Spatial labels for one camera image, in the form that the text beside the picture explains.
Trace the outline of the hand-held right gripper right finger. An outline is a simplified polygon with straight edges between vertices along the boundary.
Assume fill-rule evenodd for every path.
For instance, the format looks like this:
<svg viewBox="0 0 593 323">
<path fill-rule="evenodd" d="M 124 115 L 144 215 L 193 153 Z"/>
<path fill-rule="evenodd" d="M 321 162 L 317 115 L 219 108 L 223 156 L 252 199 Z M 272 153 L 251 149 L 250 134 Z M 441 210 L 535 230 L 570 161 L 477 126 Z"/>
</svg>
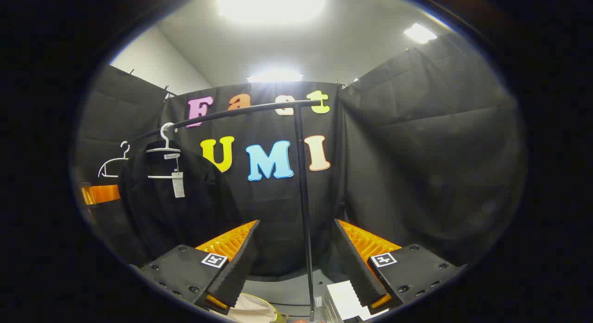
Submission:
<svg viewBox="0 0 593 323">
<path fill-rule="evenodd" d="M 371 314 L 426 297 L 465 270 L 419 244 L 401 247 L 343 220 L 333 223 L 333 243 L 345 274 Z"/>
</svg>

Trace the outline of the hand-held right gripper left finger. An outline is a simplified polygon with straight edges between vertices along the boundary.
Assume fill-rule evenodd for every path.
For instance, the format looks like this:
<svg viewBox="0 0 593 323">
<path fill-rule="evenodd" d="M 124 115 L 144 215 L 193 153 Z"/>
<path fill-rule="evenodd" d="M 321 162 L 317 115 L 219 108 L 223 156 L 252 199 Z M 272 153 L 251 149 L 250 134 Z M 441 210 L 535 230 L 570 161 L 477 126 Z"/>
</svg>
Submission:
<svg viewBox="0 0 593 323">
<path fill-rule="evenodd" d="M 184 302 L 226 315 L 258 255 L 254 237 L 259 226 L 260 220 L 253 220 L 197 247 L 177 245 L 136 272 Z"/>
</svg>

